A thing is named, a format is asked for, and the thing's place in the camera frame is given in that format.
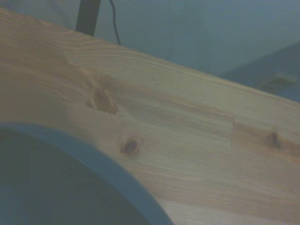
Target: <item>blue bowl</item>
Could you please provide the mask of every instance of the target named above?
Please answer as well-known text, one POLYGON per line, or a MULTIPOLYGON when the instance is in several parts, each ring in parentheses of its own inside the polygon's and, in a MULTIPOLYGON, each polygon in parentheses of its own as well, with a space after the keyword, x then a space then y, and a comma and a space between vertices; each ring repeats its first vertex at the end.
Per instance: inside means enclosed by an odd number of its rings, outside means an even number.
POLYGON ((128 172, 36 124, 0 124, 1 225, 172 225, 128 172))

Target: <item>wooden surface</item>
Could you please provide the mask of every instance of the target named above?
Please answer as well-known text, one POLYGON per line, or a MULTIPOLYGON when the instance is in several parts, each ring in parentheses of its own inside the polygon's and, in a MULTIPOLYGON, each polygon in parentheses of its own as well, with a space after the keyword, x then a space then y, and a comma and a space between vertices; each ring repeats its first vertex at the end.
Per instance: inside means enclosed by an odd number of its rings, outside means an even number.
POLYGON ((0 34, 0 121, 91 143, 176 225, 300 224, 300 104, 4 9, 0 34))

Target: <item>black stand leg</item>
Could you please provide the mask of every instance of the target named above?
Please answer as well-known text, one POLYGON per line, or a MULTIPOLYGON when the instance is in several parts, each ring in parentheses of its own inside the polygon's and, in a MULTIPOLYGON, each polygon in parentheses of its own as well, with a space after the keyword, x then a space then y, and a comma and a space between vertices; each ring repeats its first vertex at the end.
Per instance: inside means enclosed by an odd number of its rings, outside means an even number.
POLYGON ((101 0, 81 0, 76 30, 94 36, 101 0))

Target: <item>wood grain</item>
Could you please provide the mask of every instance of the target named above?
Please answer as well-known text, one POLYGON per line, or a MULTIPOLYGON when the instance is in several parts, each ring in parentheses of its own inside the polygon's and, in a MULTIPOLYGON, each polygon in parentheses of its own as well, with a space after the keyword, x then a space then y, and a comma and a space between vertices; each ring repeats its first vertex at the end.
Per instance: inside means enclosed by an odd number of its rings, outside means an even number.
POLYGON ((300 223, 300 104, 0 9, 0 121, 131 172, 176 225, 300 223))

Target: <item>bowl rim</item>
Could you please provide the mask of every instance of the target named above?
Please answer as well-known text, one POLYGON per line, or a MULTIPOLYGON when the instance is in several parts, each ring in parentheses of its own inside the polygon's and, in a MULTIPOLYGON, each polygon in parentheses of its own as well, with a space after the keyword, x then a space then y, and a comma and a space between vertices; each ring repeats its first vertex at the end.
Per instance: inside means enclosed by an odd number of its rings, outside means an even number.
POLYGON ((0 123, 0 130, 5 129, 35 137, 73 156, 121 194, 149 225, 173 225, 164 209, 144 186, 117 162, 88 143, 60 130, 35 123, 0 123))

